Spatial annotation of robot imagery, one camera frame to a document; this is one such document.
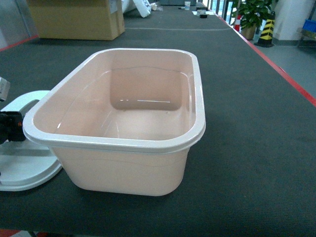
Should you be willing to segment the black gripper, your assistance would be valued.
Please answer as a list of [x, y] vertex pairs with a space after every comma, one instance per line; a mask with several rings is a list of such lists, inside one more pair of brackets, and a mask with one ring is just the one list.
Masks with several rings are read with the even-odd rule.
[[18, 111], [3, 111], [0, 113], [0, 144], [6, 141], [23, 142], [23, 116]]

